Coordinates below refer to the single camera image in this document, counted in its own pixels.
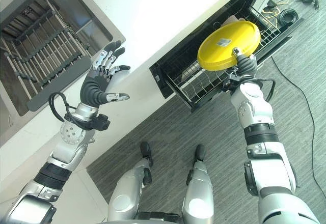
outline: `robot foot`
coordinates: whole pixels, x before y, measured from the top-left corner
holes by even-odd
[[[205,146],[202,144],[198,144],[196,147],[196,151],[195,151],[195,160],[194,163],[196,161],[204,161],[205,158],[205,154],[206,154],[206,149]]]
[[[153,158],[151,153],[151,148],[149,147],[149,144],[147,142],[141,143],[141,153],[143,158],[148,160],[149,167],[153,166]],[[143,178],[143,185],[147,186],[152,183],[152,175],[149,168],[144,168],[144,178]]]
[[[149,144],[147,142],[141,143],[141,153],[143,158],[146,158],[149,160],[149,166],[153,166],[153,158],[151,153],[151,148],[149,147]]]

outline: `yellow plate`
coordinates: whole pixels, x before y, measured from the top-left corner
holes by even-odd
[[[258,27],[249,21],[227,24],[210,34],[200,45],[199,65],[210,71],[224,70],[236,65],[233,48],[239,47],[246,56],[251,55],[260,41]]]

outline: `white countertop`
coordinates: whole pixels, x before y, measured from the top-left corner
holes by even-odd
[[[112,92],[126,92],[130,100],[101,106],[100,113],[111,120],[107,131],[95,134],[96,142],[79,169],[124,137],[167,100],[163,98],[149,67],[229,0],[94,0],[125,36],[126,48],[118,64],[131,66],[119,73],[110,86]],[[79,103],[84,76],[64,93],[71,105]],[[64,114],[62,102],[56,101]],[[0,148],[0,199],[9,197],[34,177],[55,143],[61,122],[47,106]]]

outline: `power cable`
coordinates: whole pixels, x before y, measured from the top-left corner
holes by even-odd
[[[308,102],[308,99],[306,97],[306,94],[304,93],[304,91],[302,91],[301,88],[299,88],[296,84],[294,84],[293,82],[291,82],[282,72],[281,70],[279,69],[279,67],[277,66],[273,56],[271,56],[271,59],[273,60],[274,62],[274,65],[275,67],[277,68],[278,72],[289,82],[291,83],[293,86],[295,86],[304,96],[305,100],[306,100],[306,103],[307,103],[307,106],[308,106],[308,109],[309,109],[309,114],[310,114],[310,117],[311,117],[311,120],[312,120],[312,128],[313,128],[313,132],[312,132],[312,141],[311,141],[311,164],[312,164],[312,177],[316,183],[316,185],[319,187],[320,191],[322,192],[322,195],[324,196],[325,200],[326,200],[326,195],[324,193],[324,191],[322,190],[322,188],[320,187],[319,183],[317,182],[316,180],[316,177],[315,177],[315,171],[314,171],[314,138],[315,138],[315,121],[314,121],[314,118],[312,116],[312,113],[311,113],[311,109],[310,109],[310,105],[309,105],[309,102]]]

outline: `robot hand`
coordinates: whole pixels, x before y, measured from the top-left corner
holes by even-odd
[[[129,95],[125,93],[105,92],[115,73],[130,69],[126,65],[111,68],[116,59],[125,52],[123,47],[119,48],[120,45],[120,41],[110,43],[93,62],[80,90],[80,100],[84,105],[98,108],[101,104],[129,99]]]

